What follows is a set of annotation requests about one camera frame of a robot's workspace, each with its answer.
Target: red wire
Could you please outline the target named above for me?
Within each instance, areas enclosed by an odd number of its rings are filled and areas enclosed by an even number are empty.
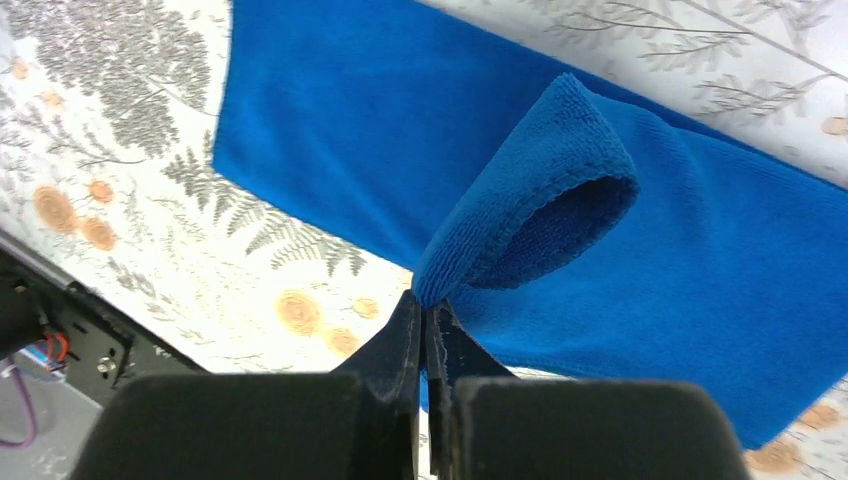
[[[68,337],[66,337],[64,333],[57,333],[56,338],[58,338],[59,343],[62,344],[62,352],[59,354],[57,360],[59,360],[59,362],[64,362],[65,357],[68,355],[68,351],[71,349],[71,344],[68,342]]]

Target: cable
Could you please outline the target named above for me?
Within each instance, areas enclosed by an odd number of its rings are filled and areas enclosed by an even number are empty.
[[[58,360],[59,363],[62,363],[65,361],[65,357],[68,356],[68,352],[71,350],[71,344],[68,342],[68,337],[66,337],[62,332],[57,333],[56,338],[58,338],[59,343],[62,344],[62,351],[59,353],[59,356],[56,357],[56,360]]]
[[[51,384],[51,383],[65,383],[68,380],[67,375],[63,373],[50,373],[50,378],[45,377],[45,374],[37,374],[31,371],[28,368],[23,367],[19,362],[15,362],[15,368],[21,372],[21,375],[29,378],[30,380],[36,381],[38,383]]]
[[[35,408],[32,406],[32,399],[29,396],[29,392],[27,392],[26,385],[24,385],[24,379],[21,378],[21,372],[18,371],[17,366],[15,365],[15,361],[12,360],[12,357],[6,359],[8,367],[3,370],[4,374],[8,374],[9,378],[12,379],[12,382],[17,387],[18,392],[21,395],[21,401],[24,406],[24,416],[27,421],[27,436],[20,442],[12,442],[9,440],[0,439],[0,447],[3,448],[11,448],[11,449],[24,449],[32,445],[35,441],[35,436],[38,431],[38,426],[35,422]]]

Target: screw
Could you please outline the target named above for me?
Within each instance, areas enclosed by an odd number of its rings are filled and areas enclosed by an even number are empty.
[[[97,371],[100,373],[110,372],[118,368],[115,362],[109,357],[103,357],[97,362]]]

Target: towel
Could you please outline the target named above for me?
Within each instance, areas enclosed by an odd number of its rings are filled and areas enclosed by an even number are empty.
[[[848,369],[845,191],[408,0],[233,13],[214,168],[501,361],[700,384],[748,448]]]

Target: floral tablecloth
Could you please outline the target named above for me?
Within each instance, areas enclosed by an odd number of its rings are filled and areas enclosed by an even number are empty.
[[[431,3],[848,186],[845,2]],[[0,228],[209,370],[328,370],[411,275],[209,168],[230,21],[226,0],[0,0]],[[848,478],[846,412],[843,382],[746,461]]]

